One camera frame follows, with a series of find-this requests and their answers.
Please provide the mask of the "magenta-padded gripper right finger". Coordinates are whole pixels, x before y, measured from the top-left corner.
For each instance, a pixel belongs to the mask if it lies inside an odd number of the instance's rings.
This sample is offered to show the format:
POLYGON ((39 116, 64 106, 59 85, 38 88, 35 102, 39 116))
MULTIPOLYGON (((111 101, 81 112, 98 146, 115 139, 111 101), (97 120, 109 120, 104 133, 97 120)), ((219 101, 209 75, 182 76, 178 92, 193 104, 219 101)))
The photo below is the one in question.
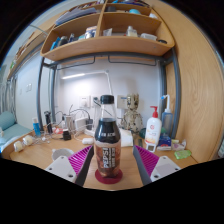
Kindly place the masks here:
POLYGON ((167 156, 158 157, 154 153, 137 145, 133 146, 133 155, 143 185, 160 180, 180 170, 180 167, 167 156))

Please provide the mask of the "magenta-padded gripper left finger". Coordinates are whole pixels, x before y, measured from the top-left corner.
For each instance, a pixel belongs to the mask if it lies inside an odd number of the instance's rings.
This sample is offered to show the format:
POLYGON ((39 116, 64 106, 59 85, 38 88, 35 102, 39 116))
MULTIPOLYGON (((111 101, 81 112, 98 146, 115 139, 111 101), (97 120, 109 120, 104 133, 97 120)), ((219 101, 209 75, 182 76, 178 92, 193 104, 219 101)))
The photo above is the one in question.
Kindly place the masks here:
POLYGON ((46 168, 46 171, 83 186, 93 155, 94 148, 92 146, 87 146, 78 152, 66 148, 53 149, 53 162, 46 168))

